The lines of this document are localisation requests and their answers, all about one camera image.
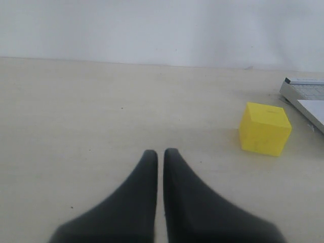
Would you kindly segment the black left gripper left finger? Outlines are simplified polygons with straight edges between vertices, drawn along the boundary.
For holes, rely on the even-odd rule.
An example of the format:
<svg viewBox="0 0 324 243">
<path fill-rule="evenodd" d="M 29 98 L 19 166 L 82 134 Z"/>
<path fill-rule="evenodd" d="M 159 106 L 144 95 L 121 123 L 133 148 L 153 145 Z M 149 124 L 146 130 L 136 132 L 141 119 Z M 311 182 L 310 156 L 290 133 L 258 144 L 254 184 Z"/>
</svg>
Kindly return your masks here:
<svg viewBox="0 0 324 243">
<path fill-rule="evenodd" d="M 58 227 L 50 242 L 154 242 L 157 173 L 157 153 L 144 151 L 112 195 Z"/>
</svg>

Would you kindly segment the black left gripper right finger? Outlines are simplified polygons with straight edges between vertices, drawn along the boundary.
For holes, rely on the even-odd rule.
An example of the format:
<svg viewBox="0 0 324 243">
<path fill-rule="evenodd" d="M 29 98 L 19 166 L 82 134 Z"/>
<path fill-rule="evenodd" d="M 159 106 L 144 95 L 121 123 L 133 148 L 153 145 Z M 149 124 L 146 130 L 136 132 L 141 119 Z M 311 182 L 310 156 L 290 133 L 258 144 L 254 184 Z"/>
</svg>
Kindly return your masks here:
<svg viewBox="0 0 324 243">
<path fill-rule="evenodd" d="M 286 242 L 274 224 L 212 190 L 176 148 L 164 153 L 163 189 L 169 242 Z"/>
</svg>

